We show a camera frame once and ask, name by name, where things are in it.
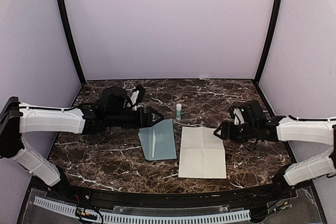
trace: white wall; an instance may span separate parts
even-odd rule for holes
[[[0,0],[0,110],[10,96],[69,106],[80,88],[56,0]],[[27,134],[47,156],[55,134]],[[0,160],[0,223],[16,223],[29,174]]]
[[[253,78],[274,0],[66,0],[88,80]]]
[[[276,114],[336,116],[336,0],[282,0],[261,88]],[[327,146],[291,143],[298,161]],[[335,223],[336,178],[314,181]]]

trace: brown marble surface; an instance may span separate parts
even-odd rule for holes
[[[99,99],[106,87],[119,86],[131,92],[137,84],[146,88],[143,105],[152,106],[167,119],[173,119],[178,158],[183,126],[215,128],[230,118],[231,105],[252,99],[262,104],[249,80],[90,81],[82,88],[76,104]],[[182,120],[178,122],[175,120],[177,103],[183,106]],[[224,141],[227,179],[178,178],[178,158],[147,161],[138,130],[120,135],[123,131],[112,128],[97,135],[61,133],[49,160],[65,170],[73,185],[159,194],[205,193],[269,184],[277,170],[290,163],[282,142],[262,142],[250,152],[241,144]]]

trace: blue paper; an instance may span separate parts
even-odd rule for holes
[[[139,131],[143,154],[147,160],[176,159],[173,121],[163,120]]]

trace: white vent grille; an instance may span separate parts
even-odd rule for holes
[[[34,205],[48,209],[72,218],[75,216],[76,206],[74,204],[60,203],[51,199],[35,197]],[[92,210],[86,210],[87,213],[97,216]],[[235,223],[244,220],[250,220],[250,211],[243,210],[237,212],[228,212],[225,214],[189,216],[189,217],[150,217],[150,216],[129,216],[119,215],[110,212],[100,211],[105,224],[215,224],[215,223]]]

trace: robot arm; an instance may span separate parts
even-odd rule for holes
[[[8,99],[0,114],[0,157],[11,158],[48,186],[66,180],[62,170],[51,164],[22,136],[33,131],[96,134],[108,127],[138,129],[151,127],[164,119],[153,108],[136,108],[145,89],[139,85],[132,97],[118,87],[104,89],[101,99],[72,108],[51,108]]]
[[[278,141],[303,141],[335,146],[336,119],[300,119],[293,116],[266,118],[258,101],[249,101],[230,107],[234,122],[223,122],[214,132],[224,140],[244,143],[250,138]],[[306,161],[283,167],[273,178],[273,184],[282,190],[302,181],[336,172],[334,147]]]

